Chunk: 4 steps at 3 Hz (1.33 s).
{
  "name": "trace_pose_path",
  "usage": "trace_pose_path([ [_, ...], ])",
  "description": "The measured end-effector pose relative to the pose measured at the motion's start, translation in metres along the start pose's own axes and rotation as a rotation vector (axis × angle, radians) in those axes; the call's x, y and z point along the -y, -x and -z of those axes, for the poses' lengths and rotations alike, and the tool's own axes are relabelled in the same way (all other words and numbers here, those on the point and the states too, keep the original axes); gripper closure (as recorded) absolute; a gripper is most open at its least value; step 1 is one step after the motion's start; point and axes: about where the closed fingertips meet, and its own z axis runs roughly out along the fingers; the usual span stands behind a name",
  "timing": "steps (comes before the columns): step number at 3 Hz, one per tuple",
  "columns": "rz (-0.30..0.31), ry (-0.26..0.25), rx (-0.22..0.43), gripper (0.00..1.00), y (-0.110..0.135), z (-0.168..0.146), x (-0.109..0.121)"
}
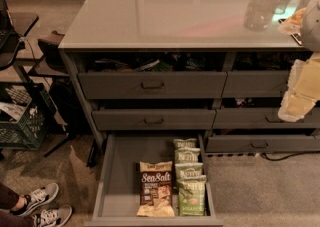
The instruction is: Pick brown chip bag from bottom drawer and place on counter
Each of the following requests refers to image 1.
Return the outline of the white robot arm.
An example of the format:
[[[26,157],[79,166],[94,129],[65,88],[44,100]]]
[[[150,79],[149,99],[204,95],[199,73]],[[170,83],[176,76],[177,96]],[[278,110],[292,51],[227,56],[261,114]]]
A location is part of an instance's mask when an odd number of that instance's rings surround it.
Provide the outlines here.
[[[320,0],[311,0],[280,24],[278,31],[299,34],[302,46],[312,51],[306,60],[295,60],[289,73],[278,117],[296,122],[305,117],[320,100]]]

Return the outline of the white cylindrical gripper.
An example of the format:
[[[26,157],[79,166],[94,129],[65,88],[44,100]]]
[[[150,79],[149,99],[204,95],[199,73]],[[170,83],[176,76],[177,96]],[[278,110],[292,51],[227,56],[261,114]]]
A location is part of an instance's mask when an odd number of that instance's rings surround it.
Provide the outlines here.
[[[290,71],[289,90],[284,94],[278,117],[287,122],[302,120],[320,100],[320,57],[296,60]]]

